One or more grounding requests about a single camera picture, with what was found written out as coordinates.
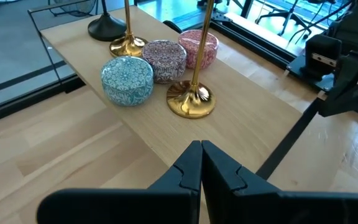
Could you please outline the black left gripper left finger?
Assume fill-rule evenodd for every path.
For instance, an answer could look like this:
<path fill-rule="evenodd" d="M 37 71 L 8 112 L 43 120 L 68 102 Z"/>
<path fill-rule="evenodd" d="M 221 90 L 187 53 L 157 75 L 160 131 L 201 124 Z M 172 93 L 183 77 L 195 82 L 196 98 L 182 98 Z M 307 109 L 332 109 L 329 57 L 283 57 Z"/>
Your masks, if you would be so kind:
<path fill-rule="evenodd" d="M 37 223 L 198 223 L 201 141 L 147 189 L 63 189 L 45 197 Z"/>

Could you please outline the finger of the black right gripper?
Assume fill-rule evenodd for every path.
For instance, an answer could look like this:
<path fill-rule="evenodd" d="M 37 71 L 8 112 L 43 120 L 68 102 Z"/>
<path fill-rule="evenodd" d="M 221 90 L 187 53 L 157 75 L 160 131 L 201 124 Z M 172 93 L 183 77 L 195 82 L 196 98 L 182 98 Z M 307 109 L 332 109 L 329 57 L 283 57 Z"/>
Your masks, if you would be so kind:
<path fill-rule="evenodd" d="M 341 72 L 318 112 L 328 117 L 355 110 L 358 110 L 358 74 Z"/>

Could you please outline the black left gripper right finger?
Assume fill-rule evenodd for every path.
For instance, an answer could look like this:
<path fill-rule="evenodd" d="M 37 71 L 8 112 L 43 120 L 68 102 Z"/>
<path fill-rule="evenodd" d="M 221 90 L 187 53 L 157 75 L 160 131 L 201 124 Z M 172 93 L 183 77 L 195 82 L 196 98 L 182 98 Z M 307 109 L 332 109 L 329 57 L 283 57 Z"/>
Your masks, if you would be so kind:
<path fill-rule="evenodd" d="M 212 142 L 201 144 L 211 223 L 358 224 L 358 193 L 280 190 Z"/>

